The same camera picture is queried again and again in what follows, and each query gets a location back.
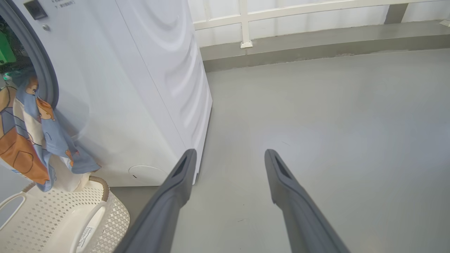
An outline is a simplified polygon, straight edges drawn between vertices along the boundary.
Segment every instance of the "horizontal railing bar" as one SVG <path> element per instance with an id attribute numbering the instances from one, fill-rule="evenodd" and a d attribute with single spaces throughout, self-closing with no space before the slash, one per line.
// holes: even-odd
<path id="1" fill-rule="evenodd" d="M 396 4 L 408 4 L 408 3 L 420 3 L 420 2 L 435 2 L 444 0 L 337 0 L 327 1 L 315 4 L 295 5 L 284 8 L 267 9 L 263 11 L 256 11 L 248 13 L 244 19 L 241 15 L 233 15 L 220 18 L 212 18 L 209 21 L 197 21 L 194 22 L 196 30 L 232 25 L 242 22 L 256 21 L 268 18 L 279 18 L 292 15 L 323 12 L 339 9 L 352 9 L 360 7 L 371 7 L 381 5 L 396 5 Z"/>

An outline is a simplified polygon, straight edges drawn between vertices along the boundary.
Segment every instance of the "cartoon print fabric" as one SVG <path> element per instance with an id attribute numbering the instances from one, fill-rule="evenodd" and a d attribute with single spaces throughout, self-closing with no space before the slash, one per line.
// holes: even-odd
<path id="1" fill-rule="evenodd" d="M 75 174 L 100 167 L 85 150 L 75 145 L 59 125 L 47 102 L 40 99 L 34 70 L 12 76 L 17 89 L 6 86 L 0 90 L 0 158 L 48 191 L 57 180 L 49 164 L 57 155 Z"/>

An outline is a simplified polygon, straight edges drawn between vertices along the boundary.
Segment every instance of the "concrete ledge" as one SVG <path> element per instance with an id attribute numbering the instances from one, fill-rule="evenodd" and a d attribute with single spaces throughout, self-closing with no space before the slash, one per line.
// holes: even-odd
<path id="1" fill-rule="evenodd" d="M 386 51 L 450 48 L 450 27 L 440 21 L 411 22 L 305 32 L 200 49 L 206 72 L 264 64 Z"/>

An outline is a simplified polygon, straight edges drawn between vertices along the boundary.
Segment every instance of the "perforated basket wall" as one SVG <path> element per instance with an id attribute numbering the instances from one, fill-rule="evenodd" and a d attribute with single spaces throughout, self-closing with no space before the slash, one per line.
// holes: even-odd
<path id="1" fill-rule="evenodd" d="M 103 187 L 86 187 L 81 192 L 51 190 L 41 192 L 33 187 L 26 201 L 8 224 L 0 230 L 0 252 L 41 253 L 61 220 L 79 205 L 96 205 L 103 196 Z M 91 240 L 86 253 L 112 252 L 128 229 L 130 215 L 125 206 L 109 192 L 105 214 Z"/>

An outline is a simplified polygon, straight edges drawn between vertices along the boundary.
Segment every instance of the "floor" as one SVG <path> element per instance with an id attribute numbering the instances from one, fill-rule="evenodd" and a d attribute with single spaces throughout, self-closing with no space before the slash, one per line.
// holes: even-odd
<path id="1" fill-rule="evenodd" d="M 449 70 L 444 49 L 208 73 L 200 178 L 172 252 L 290 252 L 269 148 L 351 252 L 450 252 Z M 128 190 L 112 191 L 133 217 L 154 189 Z"/>

